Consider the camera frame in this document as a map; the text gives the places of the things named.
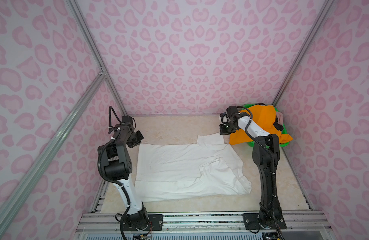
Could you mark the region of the white t-shirt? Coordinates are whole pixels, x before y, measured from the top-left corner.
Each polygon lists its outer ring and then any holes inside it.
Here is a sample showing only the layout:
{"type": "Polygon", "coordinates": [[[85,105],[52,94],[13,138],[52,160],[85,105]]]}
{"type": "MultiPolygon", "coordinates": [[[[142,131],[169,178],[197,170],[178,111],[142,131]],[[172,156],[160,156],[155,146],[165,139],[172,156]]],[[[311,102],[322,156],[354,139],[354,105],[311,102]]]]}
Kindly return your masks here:
{"type": "Polygon", "coordinates": [[[143,202],[214,195],[246,195],[251,182],[243,161],[219,134],[199,136],[195,144],[141,144],[135,190],[143,202]]]}

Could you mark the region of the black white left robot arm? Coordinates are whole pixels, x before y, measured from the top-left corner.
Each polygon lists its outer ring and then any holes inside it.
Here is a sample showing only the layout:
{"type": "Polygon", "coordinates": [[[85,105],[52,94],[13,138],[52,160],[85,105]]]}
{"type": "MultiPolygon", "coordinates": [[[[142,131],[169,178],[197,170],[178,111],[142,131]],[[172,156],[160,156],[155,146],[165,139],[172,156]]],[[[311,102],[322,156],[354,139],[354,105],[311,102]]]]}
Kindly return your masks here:
{"type": "Polygon", "coordinates": [[[140,145],[144,139],[140,131],[134,130],[134,119],[131,116],[121,117],[121,123],[109,127],[113,134],[110,140],[98,147],[97,168],[101,178],[113,184],[120,193],[125,211],[118,218],[121,225],[145,230],[149,219],[140,197],[137,196],[131,179],[132,161],[128,148],[140,145]]]}

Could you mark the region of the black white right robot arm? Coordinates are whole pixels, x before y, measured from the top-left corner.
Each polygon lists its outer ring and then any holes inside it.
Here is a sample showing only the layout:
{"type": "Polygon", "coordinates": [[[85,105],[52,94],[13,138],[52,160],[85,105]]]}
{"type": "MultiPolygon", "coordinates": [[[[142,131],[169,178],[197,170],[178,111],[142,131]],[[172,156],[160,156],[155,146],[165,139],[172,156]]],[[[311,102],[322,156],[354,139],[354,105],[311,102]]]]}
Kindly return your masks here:
{"type": "Polygon", "coordinates": [[[220,114],[220,134],[243,130],[254,142],[252,158],[259,170],[261,201],[258,214],[260,229],[286,229],[277,193],[276,171],[280,160],[279,138],[262,129],[252,112],[243,106],[230,106],[220,114]]]}

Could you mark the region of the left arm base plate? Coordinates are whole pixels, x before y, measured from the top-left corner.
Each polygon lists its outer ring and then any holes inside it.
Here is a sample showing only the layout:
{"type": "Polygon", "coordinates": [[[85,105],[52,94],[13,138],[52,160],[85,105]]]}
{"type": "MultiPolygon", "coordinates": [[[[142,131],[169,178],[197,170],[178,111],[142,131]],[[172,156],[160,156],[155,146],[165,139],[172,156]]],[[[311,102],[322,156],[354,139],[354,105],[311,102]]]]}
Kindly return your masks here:
{"type": "Polygon", "coordinates": [[[140,217],[137,214],[126,216],[121,226],[124,231],[161,231],[163,224],[163,215],[148,214],[147,217],[140,217]]]}

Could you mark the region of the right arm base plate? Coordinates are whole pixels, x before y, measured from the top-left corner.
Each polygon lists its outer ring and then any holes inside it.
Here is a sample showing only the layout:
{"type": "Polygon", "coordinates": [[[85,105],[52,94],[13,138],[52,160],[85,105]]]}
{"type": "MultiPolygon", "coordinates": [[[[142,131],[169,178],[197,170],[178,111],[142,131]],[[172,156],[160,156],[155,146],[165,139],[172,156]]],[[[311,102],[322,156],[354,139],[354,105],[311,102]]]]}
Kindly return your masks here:
{"type": "Polygon", "coordinates": [[[242,216],[246,230],[276,230],[276,226],[281,230],[285,230],[287,228],[286,221],[283,218],[275,218],[275,220],[273,220],[273,217],[261,219],[259,213],[245,213],[242,214],[242,216]]]}

